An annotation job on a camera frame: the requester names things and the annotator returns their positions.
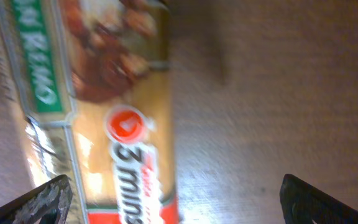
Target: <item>wood grain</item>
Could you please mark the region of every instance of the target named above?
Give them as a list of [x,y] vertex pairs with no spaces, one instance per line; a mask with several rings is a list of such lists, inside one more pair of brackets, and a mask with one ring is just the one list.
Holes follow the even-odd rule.
[[[173,2],[184,223],[284,223],[292,173],[358,210],[358,0]],[[29,190],[0,87],[0,205]]]

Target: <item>picture of meat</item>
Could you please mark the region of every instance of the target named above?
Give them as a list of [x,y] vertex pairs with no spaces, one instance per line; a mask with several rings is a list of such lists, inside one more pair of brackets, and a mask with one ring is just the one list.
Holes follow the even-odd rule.
[[[122,7],[91,6],[90,16],[80,0],[61,1],[63,20],[71,39],[70,57],[75,58],[71,66],[78,99],[97,103],[120,96],[149,71],[148,61],[126,49],[121,40],[126,32],[137,32],[144,38],[155,35],[155,21],[147,12],[147,1],[117,3]],[[95,16],[94,10],[103,14]]]

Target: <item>red circular icon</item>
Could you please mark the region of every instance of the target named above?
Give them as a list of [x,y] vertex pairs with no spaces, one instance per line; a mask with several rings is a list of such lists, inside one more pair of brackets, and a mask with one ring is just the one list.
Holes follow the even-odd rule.
[[123,144],[141,141],[146,132],[143,116],[131,108],[115,111],[107,122],[109,134]]

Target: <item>plastic food packet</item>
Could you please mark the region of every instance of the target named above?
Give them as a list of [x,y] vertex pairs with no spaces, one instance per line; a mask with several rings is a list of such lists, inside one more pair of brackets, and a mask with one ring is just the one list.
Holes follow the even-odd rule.
[[0,0],[0,72],[35,185],[71,181],[67,223],[178,223],[168,9]]

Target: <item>food package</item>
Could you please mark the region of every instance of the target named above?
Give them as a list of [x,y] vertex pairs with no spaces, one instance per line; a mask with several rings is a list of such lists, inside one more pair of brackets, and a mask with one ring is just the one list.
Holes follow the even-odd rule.
[[163,0],[0,0],[0,74],[34,185],[67,223],[178,223]]

